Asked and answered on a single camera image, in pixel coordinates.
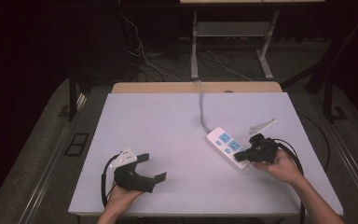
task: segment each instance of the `floor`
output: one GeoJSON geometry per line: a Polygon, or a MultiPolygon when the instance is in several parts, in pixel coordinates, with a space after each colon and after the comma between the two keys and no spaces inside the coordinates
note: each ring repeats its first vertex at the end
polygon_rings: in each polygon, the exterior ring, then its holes
{"type": "MultiPolygon", "coordinates": [[[[146,50],[148,61],[165,74],[159,74],[149,63],[140,66],[133,81],[191,81],[188,39],[177,55],[165,55],[146,50]]],[[[261,39],[201,39],[199,48],[199,74],[202,81],[252,81],[265,80],[255,55],[261,39]]],[[[267,60],[274,81],[283,82],[316,63],[329,47],[327,40],[282,40],[272,42],[267,60]]],[[[321,162],[327,163],[327,143],[331,158],[327,168],[333,188],[344,208],[346,223],[358,223],[358,184],[351,169],[342,160],[341,149],[347,149],[358,165],[358,111],[345,93],[334,89],[334,106],[339,106],[348,119],[334,124],[322,115],[323,92],[307,94],[304,90],[308,79],[303,78],[284,91],[298,112],[308,137],[321,162]]],[[[34,127],[5,184],[0,189],[0,224],[2,223],[96,223],[97,217],[77,217],[67,212],[76,181],[87,156],[92,135],[96,129],[104,100],[111,87],[94,87],[88,94],[80,94],[78,113],[68,121],[68,81],[51,96],[45,112],[34,127]],[[79,157],[65,156],[76,133],[89,136],[79,157]]],[[[265,223],[297,223],[298,217],[261,217],[265,223]]]]}

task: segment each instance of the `gray carpet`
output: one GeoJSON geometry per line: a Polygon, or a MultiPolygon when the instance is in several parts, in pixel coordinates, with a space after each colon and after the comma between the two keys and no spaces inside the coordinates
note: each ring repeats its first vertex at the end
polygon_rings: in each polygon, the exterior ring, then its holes
{"type": "MultiPolygon", "coordinates": [[[[243,39],[233,45],[218,45],[215,42],[200,43],[200,50],[208,49],[229,67],[252,80],[264,80],[255,49],[261,46],[261,41],[243,39]]],[[[296,75],[316,63],[329,46],[328,41],[281,41],[272,43],[268,50],[267,59],[274,80],[278,82],[296,75]]],[[[235,75],[223,69],[208,52],[200,52],[200,80],[202,81],[245,81],[244,77],[235,75]]],[[[190,81],[189,52],[185,45],[183,53],[178,57],[160,57],[150,55],[150,62],[159,69],[166,69],[183,81],[190,81]]],[[[161,76],[147,66],[141,66],[144,71],[133,81],[176,81],[174,77],[161,76]]],[[[310,142],[322,165],[326,163],[327,147],[324,137],[317,124],[327,135],[331,147],[331,160],[327,170],[333,188],[336,190],[343,207],[346,223],[358,223],[358,188],[338,152],[337,144],[326,128],[322,111],[322,96],[320,92],[308,95],[304,91],[307,78],[298,81],[287,88],[290,98],[303,123],[310,142]]],[[[34,205],[34,212],[26,214],[21,223],[77,223],[77,217],[67,212],[75,190],[76,181],[87,156],[90,141],[96,129],[106,94],[110,87],[96,87],[87,95],[87,101],[76,119],[68,122],[66,117],[59,114],[63,106],[68,105],[68,83],[65,81],[51,97],[46,110],[35,125],[24,146],[16,164],[0,189],[0,223],[17,223],[27,208],[27,203],[33,196],[37,186],[45,184],[45,189],[39,191],[40,200],[34,205]],[[64,156],[66,149],[75,133],[88,133],[88,141],[80,157],[64,156]],[[40,178],[49,168],[50,179],[40,183],[40,178]]],[[[334,105],[340,106],[348,116],[347,120],[338,120],[333,125],[343,138],[358,162],[358,111],[349,102],[345,93],[340,89],[334,90],[334,105]]],[[[275,223],[278,217],[263,217],[266,223],[275,223]]],[[[96,223],[97,217],[82,217],[81,223],[96,223]]],[[[297,223],[298,217],[287,217],[281,223],[297,223]]]]}

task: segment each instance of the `white power strip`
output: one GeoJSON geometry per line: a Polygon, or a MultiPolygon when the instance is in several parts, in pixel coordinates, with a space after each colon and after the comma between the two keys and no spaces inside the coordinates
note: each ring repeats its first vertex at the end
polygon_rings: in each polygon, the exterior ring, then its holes
{"type": "Polygon", "coordinates": [[[228,161],[237,170],[243,171],[249,169],[252,164],[249,161],[236,161],[234,154],[240,151],[244,151],[243,147],[237,140],[231,135],[225,132],[221,128],[215,128],[213,131],[206,135],[208,143],[216,150],[223,158],[228,161]]]}

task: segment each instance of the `black device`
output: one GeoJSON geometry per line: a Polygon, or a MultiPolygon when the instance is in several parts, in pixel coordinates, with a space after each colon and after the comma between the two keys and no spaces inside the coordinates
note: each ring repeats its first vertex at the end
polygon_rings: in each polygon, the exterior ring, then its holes
{"type": "MultiPolygon", "coordinates": [[[[106,187],[106,170],[112,160],[115,160],[118,155],[112,157],[108,163],[105,165],[103,170],[103,174],[101,177],[101,194],[103,200],[103,206],[107,204],[107,195],[105,193],[106,187]]],[[[140,162],[148,161],[149,154],[145,153],[142,155],[137,156],[137,161],[128,163],[123,166],[119,166],[115,170],[115,177],[114,180],[116,184],[126,190],[138,190],[142,192],[153,192],[153,188],[158,184],[161,183],[166,179],[167,172],[162,173],[160,175],[155,175],[153,178],[146,177],[142,175],[138,175],[135,172],[136,165],[140,162]]]]}
{"type": "Polygon", "coordinates": [[[273,163],[278,151],[278,144],[270,139],[264,138],[263,134],[258,133],[249,140],[251,147],[245,151],[234,154],[237,161],[268,161],[273,163]]]}
{"type": "MultiPolygon", "coordinates": [[[[251,144],[250,148],[246,149],[245,151],[237,152],[236,154],[234,154],[235,160],[237,161],[248,160],[248,161],[256,161],[256,162],[267,161],[270,163],[274,163],[277,155],[277,151],[279,150],[279,148],[281,148],[282,150],[287,152],[287,154],[289,154],[293,162],[296,164],[297,169],[303,175],[304,172],[302,169],[302,165],[297,157],[295,149],[293,148],[293,151],[291,151],[287,146],[285,146],[282,143],[277,143],[276,141],[281,141],[286,143],[285,141],[280,139],[264,138],[263,134],[258,133],[257,135],[249,139],[249,143],[251,144]]],[[[304,204],[301,203],[299,223],[301,224],[304,223],[304,220],[305,220],[305,207],[304,204]]]]}

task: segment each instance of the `white cable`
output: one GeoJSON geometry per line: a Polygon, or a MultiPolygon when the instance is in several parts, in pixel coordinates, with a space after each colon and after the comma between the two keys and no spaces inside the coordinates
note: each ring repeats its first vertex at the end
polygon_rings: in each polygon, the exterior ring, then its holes
{"type": "Polygon", "coordinates": [[[204,89],[203,89],[203,84],[200,80],[194,80],[194,82],[199,82],[200,86],[201,86],[201,93],[200,93],[200,119],[201,119],[201,124],[204,127],[205,131],[207,133],[210,133],[212,131],[212,129],[210,129],[205,122],[204,116],[203,116],[203,97],[204,97],[204,89]]]}
{"type": "Polygon", "coordinates": [[[121,12],[119,12],[119,14],[121,15],[121,17],[126,20],[129,24],[131,24],[133,27],[135,27],[135,33],[136,33],[136,36],[138,37],[138,41],[139,41],[139,47],[138,49],[141,49],[141,52],[142,52],[142,56],[144,56],[144,59],[145,61],[150,65],[152,66],[154,69],[156,69],[158,72],[160,72],[161,74],[167,76],[167,77],[174,77],[176,78],[178,81],[182,81],[181,78],[179,78],[179,76],[176,76],[176,75],[171,75],[171,74],[168,74],[168,73],[165,73],[159,69],[157,69],[157,67],[155,65],[153,65],[150,61],[147,60],[146,56],[145,56],[145,52],[144,52],[144,43],[141,41],[141,38],[139,37],[139,34],[138,34],[138,27],[133,24],[131,21],[129,21],[123,14],[121,14],[121,12]]]}
{"type": "Polygon", "coordinates": [[[215,59],[216,59],[226,70],[228,70],[228,72],[231,72],[231,73],[233,73],[233,74],[235,74],[235,75],[238,75],[238,76],[240,76],[240,77],[244,77],[244,78],[248,79],[249,81],[252,81],[250,78],[248,78],[248,77],[246,77],[246,76],[244,76],[244,75],[242,75],[242,74],[239,74],[239,73],[237,73],[237,72],[234,72],[234,71],[232,71],[231,69],[227,68],[227,67],[226,67],[212,52],[210,52],[209,50],[205,50],[205,51],[207,51],[208,53],[212,54],[212,56],[214,56],[215,59]]]}
{"type": "Polygon", "coordinates": [[[129,54],[132,54],[133,56],[136,56],[136,57],[140,57],[140,56],[142,56],[142,55],[140,55],[140,54],[135,54],[135,53],[132,53],[131,51],[129,51],[129,54]]]}

